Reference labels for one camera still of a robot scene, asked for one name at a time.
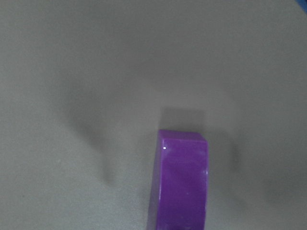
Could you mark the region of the purple block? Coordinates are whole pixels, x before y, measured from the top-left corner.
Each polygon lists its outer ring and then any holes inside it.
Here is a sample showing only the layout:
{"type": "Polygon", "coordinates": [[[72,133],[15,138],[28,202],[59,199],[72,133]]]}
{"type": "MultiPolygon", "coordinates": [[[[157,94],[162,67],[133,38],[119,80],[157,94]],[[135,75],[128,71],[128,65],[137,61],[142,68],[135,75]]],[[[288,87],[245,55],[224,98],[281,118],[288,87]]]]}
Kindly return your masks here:
{"type": "Polygon", "coordinates": [[[148,230],[203,230],[208,143],[201,134],[159,130],[148,208],[148,230]]]}

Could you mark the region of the brown paper table cover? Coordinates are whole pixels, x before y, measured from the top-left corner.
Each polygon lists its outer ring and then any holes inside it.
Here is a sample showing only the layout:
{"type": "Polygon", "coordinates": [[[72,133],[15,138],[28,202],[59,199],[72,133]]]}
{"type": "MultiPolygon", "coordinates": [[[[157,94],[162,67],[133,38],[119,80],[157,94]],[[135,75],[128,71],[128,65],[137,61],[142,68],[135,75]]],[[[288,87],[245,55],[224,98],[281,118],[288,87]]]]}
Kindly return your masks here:
{"type": "Polygon", "coordinates": [[[145,229],[160,128],[208,141],[206,229],[306,229],[306,12],[1,1],[1,229],[145,229]]]}

